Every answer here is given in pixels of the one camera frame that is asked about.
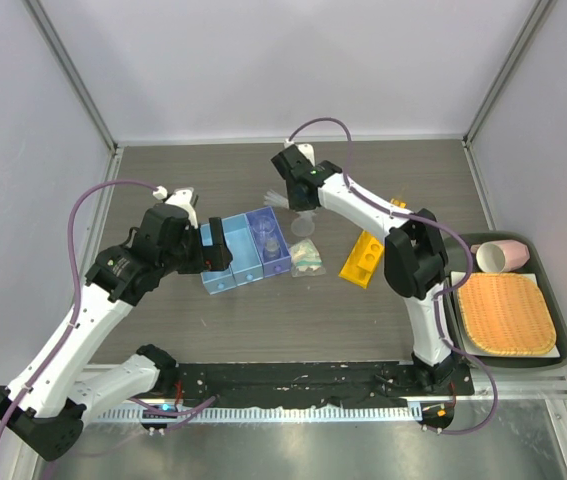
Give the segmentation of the larger clear glass beaker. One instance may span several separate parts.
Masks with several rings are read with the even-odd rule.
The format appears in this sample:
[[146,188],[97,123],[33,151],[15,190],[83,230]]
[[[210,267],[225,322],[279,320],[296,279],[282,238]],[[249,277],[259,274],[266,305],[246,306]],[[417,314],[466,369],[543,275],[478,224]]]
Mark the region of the larger clear glass beaker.
[[251,228],[255,237],[265,241],[275,232],[276,222],[267,215],[259,215],[252,218]]

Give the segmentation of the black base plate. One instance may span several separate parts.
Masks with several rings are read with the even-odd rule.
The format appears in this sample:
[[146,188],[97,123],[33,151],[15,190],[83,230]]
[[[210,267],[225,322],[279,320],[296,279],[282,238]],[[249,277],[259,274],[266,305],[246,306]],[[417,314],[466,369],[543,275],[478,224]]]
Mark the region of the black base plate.
[[469,367],[455,364],[442,378],[395,361],[302,363],[182,363],[160,387],[134,397],[148,404],[177,399],[195,407],[345,409],[395,407],[409,397],[470,396]]

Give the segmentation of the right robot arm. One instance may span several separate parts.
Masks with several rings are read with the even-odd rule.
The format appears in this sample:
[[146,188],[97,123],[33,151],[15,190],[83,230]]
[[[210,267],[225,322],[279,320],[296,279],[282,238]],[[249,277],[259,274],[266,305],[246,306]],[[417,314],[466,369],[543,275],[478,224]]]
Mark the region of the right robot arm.
[[435,395],[446,388],[455,368],[454,354],[439,297],[448,262],[436,217],[396,207],[351,180],[330,161],[312,163],[297,145],[271,162],[284,180],[289,207],[323,208],[351,221],[384,245],[384,277],[406,304],[412,334],[414,380]]

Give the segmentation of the small clear glass beaker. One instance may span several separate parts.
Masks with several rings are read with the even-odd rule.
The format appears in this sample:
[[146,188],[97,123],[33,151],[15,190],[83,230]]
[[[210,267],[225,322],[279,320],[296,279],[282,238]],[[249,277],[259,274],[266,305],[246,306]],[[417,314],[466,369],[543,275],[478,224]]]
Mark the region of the small clear glass beaker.
[[275,236],[265,240],[262,248],[263,259],[265,262],[271,262],[281,257],[281,246]]

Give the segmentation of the pink paper cup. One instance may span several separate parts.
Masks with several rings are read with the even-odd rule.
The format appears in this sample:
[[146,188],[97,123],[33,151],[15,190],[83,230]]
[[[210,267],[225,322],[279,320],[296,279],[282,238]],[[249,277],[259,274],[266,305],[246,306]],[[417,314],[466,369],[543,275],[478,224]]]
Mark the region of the pink paper cup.
[[529,248],[516,240],[497,240],[474,248],[479,269],[484,273],[509,273],[522,268],[530,259]]

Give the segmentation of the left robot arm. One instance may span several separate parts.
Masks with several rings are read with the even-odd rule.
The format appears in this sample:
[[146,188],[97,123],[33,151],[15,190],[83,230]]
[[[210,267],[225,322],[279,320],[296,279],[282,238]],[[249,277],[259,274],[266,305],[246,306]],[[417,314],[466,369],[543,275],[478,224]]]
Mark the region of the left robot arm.
[[152,345],[124,363],[81,382],[79,374],[98,347],[143,296],[176,272],[224,271],[232,261],[222,221],[209,220],[210,244],[182,207],[148,209],[125,243],[101,251],[79,298],[44,348],[9,385],[0,385],[0,421],[48,462],[66,454],[84,427],[141,393],[168,397],[178,381],[177,362]]

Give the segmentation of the yellow test tube rack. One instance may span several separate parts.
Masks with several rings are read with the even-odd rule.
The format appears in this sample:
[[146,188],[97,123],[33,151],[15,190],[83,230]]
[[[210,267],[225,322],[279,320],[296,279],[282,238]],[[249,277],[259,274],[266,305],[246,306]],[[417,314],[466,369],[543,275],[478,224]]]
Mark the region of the yellow test tube rack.
[[362,229],[345,261],[339,276],[359,287],[367,288],[384,254],[384,239],[391,228],[406,220],[399,214],[411,211],[401,206],[376,200],[386,212],[351,193],[339,196],[330,209]]

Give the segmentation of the plastic bag with gloves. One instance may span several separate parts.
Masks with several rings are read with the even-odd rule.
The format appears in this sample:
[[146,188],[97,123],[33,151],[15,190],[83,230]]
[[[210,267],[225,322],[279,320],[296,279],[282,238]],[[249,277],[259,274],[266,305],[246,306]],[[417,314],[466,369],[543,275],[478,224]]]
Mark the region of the plastic bag with gloves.
[[289,248],[291,255],[292,267],[291,275],[295,278],[305,276],[320,276],[325,274],[320,253],[309,239],[303,239]]

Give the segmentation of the blue three-compartment organizer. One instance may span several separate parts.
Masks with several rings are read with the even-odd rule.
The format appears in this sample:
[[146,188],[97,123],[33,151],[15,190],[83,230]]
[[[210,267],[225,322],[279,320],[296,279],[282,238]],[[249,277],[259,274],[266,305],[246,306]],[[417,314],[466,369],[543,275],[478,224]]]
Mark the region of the blue three-compartment organizer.
[[[265,262],[263,259],[262,248],[265,241],[257,239],[252,232],[252,218],[259,215],[267,215],[276,222],[272,236],[275,236],[280,243],[281,257],[271,262]],[[263,207],[223,218],[222,224],[233,260],[225,271],[201,274],[202,284],[210,295],[282,275],[291,270],[291,255],[272,207]]]

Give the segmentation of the clear plastic pipettes bundle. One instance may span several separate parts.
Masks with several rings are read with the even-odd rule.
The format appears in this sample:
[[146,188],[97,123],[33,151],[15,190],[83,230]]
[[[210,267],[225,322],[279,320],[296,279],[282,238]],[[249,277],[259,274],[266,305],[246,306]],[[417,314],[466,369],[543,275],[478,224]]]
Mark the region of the clear plastic pipettes bundle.
[[272,208],[290,209],[288,199],[273,190],[268,190],[264,195],[264,205]]

